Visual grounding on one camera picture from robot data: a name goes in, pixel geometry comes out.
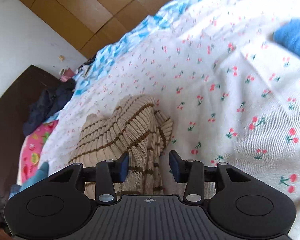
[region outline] bed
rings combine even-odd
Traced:
[[[74,77],[74,96],[39,164],[48,161],[49,174],[71,162],[95,165],[91,154],[72,156],[87,116],[110,116],[124,97],[152,95],[173,120],[160,157],[165,194],[185,188],[173,180],[170,150],[206,165],[229,162],[295,202],[290,237],[300,239],[300,58],[272,41],[293,17],[300,0],[169,2]],[[205,196],[213,194],[207,184]]]

